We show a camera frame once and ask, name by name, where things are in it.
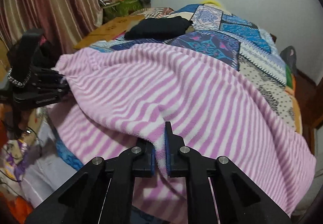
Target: curtain fold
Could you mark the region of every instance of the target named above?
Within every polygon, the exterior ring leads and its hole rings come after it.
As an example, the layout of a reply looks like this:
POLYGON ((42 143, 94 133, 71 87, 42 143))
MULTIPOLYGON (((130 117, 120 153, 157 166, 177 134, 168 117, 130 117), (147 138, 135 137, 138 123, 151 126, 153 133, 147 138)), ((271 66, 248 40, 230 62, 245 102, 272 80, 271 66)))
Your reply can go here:
POLYGON ((84 36, 102 24, 98 0, 0 0, 0 35, 8 47, 32 28, 42 28, 55 48, 69 54, 84 36))

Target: silver bolt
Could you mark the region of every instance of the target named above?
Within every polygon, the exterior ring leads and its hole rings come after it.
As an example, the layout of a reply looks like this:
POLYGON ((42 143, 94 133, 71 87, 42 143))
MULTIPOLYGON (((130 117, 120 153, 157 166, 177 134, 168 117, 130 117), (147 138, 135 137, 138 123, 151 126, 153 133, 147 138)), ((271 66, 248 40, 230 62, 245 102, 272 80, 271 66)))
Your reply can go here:
POLYGON ((138 154, 138 153, 140 153, 140 152, 141 152, 141 148, 140 148, 140 147, 133 147, 133 148, 131 149, 131 152, 132 152, 132 153, 135 153, 135 154, 138 154))
POLYGON ((182 153, 189 153, 190 148, 189 148, 189 147, 187 147, 187 146, 183 146, 183 147, 181 147, 181 148, 180 148, 180 151, 181 151, 182 153))
POLYGON ((101 164, 102 163, 102 158, 99 157, 99 156, 96 156, 95 158, 92 159, 92 163, 94 165, 98 165, 98 164, 101 164))
POLYGON ((222 164, 226 164, 229 162, 229 159, 226 156, 219 157, 219 162, 222 164))

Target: pink and white stripe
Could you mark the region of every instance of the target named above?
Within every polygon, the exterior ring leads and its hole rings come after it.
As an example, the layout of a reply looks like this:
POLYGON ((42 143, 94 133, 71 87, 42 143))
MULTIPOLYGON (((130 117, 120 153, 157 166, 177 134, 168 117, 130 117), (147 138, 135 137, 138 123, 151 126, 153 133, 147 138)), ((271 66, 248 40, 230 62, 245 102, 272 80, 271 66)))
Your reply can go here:
POLYGON ((136 137, 156 149, 158 174, 136 180, 133 204, 172 223, 186 223, 185 183, 165 177, 165 121, 202 155, 229 157, 287 214, 308 190, 315 158, 304 138, 273 112, 243 75, 195 51, 164 44, 63 55, 73 100, 50 116, 83 163, 132 147, 136 137))

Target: black folded cloth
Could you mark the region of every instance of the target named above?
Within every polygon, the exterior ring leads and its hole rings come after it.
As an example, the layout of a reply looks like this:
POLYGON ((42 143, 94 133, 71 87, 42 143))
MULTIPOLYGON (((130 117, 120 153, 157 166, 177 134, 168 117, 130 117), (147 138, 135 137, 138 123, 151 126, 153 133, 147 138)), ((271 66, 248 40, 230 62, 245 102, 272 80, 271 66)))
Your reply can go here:
POLYGON ((185 31, 193 24, 192 21, 178 17, 148 18, 139 22, 128 31, 124 38, 134 40, 139 38, 154 38, 166 40, 185 34, 185 31))

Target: orange cloth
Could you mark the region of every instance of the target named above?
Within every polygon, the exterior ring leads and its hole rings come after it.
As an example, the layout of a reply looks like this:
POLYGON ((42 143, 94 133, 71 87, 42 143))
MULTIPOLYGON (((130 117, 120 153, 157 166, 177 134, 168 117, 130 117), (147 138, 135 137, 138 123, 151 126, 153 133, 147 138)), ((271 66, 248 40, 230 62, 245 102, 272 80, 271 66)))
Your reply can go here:
POLYGON ((27 216, 33 211, 33 207, 22 197, 17 197, 14 201, 9 201, 4 197, 11 214, 20 224, 24 224, 27 216))
POLYGON ((83 38, 79 43, 77 43, 74 48, 81 49, 95 43, 99 40, 110 41, 116 38, 121 33, 125 32, 132 21, 138 21, 144 19, 145 16, 126 16, 126 17, 116 17, 113 20, 107 22, 96 30, 92 31, 85 38, 83 38))

